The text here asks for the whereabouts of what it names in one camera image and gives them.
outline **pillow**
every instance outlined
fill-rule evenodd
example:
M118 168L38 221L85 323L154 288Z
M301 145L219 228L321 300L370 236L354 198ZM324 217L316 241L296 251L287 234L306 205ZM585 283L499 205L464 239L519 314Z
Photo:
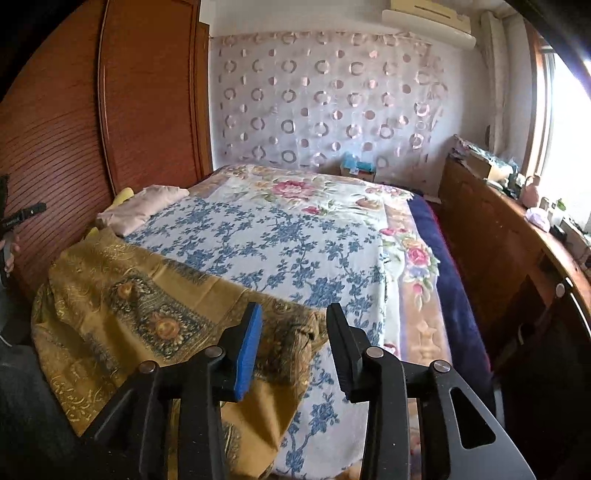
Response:
M127 236L141 227L152 215L189 195L179 187L152 185L132 196L126 202L99 213L97 221L102 227L111 227L119 236Z
M105 212L107 210L111 210L114 207L117 207L118 205L121 205L124 201L130 199L132 196L134 196L134 191L132 189L130 189L129 187L124 188L115 196L115 198L113 199L113 203L111 203L107 207ZM93 228L90 229L90 232L88 232L88 234L86 235L86 238L96 235L97 233L99 233L99 229L94 226Z

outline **metal screw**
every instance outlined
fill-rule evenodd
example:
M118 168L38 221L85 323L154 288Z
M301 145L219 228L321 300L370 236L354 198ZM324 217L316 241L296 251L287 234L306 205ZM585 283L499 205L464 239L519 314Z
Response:
M566 287L564 286L564 284L559 283L558 285L556 285L556 296L558 298L562 298L564 297L564 294L566 293Z
M205 349L205 355L207 355L209 358L217 358L222 353L223 353L222 347L219 347L217 345L208 346Z
M365 353L367 353L367 356L370 356L371 358L381 358L384 356L384 351L378 346L369 347Z
M452 366L445 360L435 360L433 362L433 368L441 374L446 374L452 369Z
M158 364L154 362L154 360L146 360L145 362L140 363L138 369L140 372L147 375L156 370L156 367L158 367Z

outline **window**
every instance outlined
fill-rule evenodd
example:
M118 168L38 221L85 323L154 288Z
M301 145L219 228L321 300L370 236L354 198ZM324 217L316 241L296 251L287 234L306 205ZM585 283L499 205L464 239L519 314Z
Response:
M522 173L538 173L542 195L564 200L583 229L591 214L591 99L562 59L526 23L533 74L528 150Z
M591 213L591 99L556 53L549 54L551 120L541 165L541 188L551 200L562 198L582 228Z

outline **person's leg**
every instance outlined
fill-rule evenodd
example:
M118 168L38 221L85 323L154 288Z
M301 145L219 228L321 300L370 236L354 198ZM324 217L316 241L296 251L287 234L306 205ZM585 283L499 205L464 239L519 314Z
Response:
M51 478L76 442L35 350L0 345L0 476Z

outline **pink bottle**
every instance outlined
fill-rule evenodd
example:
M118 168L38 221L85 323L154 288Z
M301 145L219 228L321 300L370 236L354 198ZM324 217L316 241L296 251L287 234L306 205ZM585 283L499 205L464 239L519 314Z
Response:
M540 205L540 180L539 175L532 175L525 179L519 200L525 208L533 208Z

